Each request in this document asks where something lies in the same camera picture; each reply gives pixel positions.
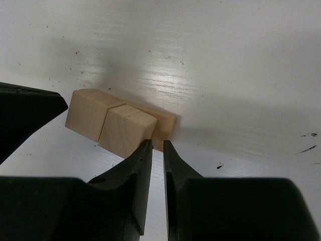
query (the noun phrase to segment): light wood block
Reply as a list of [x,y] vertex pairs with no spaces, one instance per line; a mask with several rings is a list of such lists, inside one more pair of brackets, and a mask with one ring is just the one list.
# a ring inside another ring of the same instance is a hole
[[130,105],[108,111],[98,145],[122,157],[129,157],[145,140],[150,139],[157,118]]
[[162,152],[164,149],[164,140],[170,140],[172,138],[177,121],[177,116],[141,104],[133,103],[131,101],[124,101],[126,102],[126,104],[157,118],[158,121],[151,136],[151,140],[154,149]]
[[75,90],[65,126],[98,142],[108,110],[124,104],[123,100],[98,89]]

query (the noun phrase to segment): wooden cube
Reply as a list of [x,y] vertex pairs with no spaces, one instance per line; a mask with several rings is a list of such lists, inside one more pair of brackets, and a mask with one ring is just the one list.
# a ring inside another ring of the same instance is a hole
[[98,142],[108,110],[124,104],[124,101],[98,89],[75,90],[65,126]]
[[157,124],[151,136],[151,139],[154,149],[162,152],[164,140],[170,140],[172,138],[177,117],[174,114],[156,110],[148,106],[144,106],[127,100],[124,101],[126,102],[126,104],[157,118]]
[[98,144],[127,158],[143,140],[151,138],[156,123],[157,118],[130,105],[110,109]]

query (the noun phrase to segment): block face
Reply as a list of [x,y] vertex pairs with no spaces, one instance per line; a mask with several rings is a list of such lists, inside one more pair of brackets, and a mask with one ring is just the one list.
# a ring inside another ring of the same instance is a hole
[[65,126],[98,142],[108,110],[123,104],[122,100],[97,89],[75,90]]
[[129,105],[110,109],[99,139],[99,146],[127,158],[145,140],[150,139],[157,118]]
[[170,140],[172,138],[177,117],[174,114],[159,111],[141,104],[126,101],[126,104],[133,106],[147,114],[150,114],[158,119],[155,130],[151,136],[152,145],[155,150],[163,151],[164,140]]

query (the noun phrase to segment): screw hole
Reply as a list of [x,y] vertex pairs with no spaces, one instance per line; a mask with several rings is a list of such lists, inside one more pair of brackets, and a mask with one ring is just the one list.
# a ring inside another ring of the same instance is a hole
[[95,178],[91,179],[88,183],[94,184],[94,183],[102,183],[102,182],[104,182],[104,181],[106,181],[106,178],[103,178],[103,177],[95,177]]

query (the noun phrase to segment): white surface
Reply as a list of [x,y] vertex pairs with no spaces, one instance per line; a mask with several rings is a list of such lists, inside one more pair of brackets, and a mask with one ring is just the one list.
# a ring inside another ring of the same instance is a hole
[[[320,230],[321,139],[301,137],[321,134],[320,12],[318,0],[3,0],[0,81],[57,91],[68,103],[75,89],[100,88],[176,113],[173,143],[193,168],[290,178]],[[121,160],[64,128],[66,114],[0,174],[88,181]],[[141,240],[166,237],[155,151]]]

